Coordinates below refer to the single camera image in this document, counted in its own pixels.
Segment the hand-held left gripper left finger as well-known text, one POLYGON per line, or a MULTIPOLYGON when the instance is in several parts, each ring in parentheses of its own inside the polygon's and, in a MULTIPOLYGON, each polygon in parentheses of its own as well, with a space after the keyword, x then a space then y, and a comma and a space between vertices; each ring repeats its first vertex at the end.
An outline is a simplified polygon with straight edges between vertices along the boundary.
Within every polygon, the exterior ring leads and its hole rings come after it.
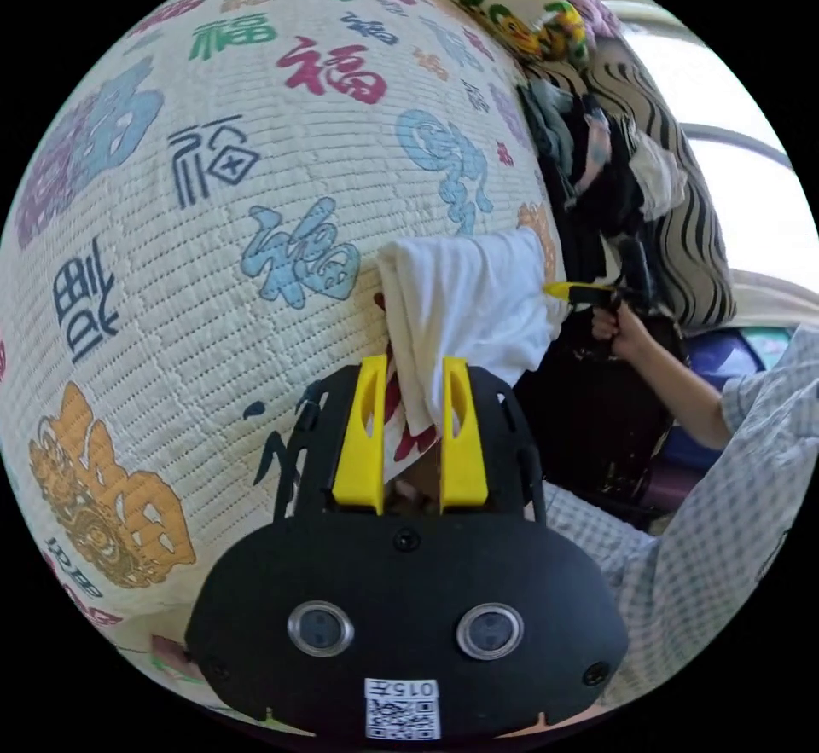
POLYGON ((385 355, 368 356, 357 371, 331 491, 339 507, 384 512, 386 368, 385 355))

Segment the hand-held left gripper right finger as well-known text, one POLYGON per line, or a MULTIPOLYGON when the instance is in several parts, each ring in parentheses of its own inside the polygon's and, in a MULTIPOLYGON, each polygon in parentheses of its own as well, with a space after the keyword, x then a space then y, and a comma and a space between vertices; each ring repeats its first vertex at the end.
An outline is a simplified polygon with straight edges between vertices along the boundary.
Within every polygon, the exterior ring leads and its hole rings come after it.
POLYGON ((465 360, 443 359, 440 512, 481 508, 489 497, 478 413, 465 360))

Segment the person's right hand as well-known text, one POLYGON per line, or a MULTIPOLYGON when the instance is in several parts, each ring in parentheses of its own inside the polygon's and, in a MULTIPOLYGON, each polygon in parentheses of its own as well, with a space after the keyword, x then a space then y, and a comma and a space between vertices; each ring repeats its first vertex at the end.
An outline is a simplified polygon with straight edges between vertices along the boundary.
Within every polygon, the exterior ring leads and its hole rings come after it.
POLYGON ((631 364, 653 343, 648 330, 627 304, 620 304, 616 310, 594 308, 591 332, 595 340, 610 345, 617 358, 631 364))

